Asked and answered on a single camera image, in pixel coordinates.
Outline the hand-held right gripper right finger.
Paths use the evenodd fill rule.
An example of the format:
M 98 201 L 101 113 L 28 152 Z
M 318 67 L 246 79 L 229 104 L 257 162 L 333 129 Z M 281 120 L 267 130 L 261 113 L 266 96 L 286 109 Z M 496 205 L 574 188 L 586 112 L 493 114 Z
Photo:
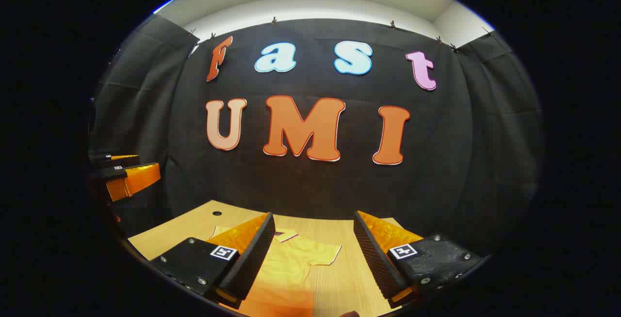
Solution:
M 443 234 L 426 237 L 362 211 L 353 231 L 371 274 L 390 307 L 444 295 L 485 264 L 485 257 Z

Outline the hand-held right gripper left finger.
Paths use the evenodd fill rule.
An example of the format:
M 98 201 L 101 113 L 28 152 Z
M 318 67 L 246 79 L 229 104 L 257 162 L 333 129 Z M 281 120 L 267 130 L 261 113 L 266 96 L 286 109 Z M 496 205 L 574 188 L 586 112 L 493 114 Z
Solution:
M 151 263 L 195 294 L 239 308 L 251 290 L 275 235 L 272 213 L 264 213 L 209 240 L 188 237 Z

